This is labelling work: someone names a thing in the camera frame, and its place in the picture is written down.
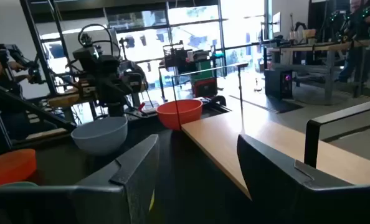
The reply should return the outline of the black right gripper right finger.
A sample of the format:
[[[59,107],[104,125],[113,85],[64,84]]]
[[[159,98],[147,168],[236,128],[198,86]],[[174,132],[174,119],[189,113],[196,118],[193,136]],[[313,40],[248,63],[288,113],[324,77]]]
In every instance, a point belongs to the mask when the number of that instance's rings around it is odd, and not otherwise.
[[[237,157],[256,206],[281,223],[370,223],[370,185],[353,185],[248,135]]]

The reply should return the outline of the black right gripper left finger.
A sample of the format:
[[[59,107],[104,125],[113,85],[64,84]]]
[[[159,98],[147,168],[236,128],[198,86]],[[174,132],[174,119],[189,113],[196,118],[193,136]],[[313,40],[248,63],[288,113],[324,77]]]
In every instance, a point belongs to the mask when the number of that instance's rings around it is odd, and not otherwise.
[[[75,185],[2,185],[0,223],[145,223],[158,166],[152,134]]]

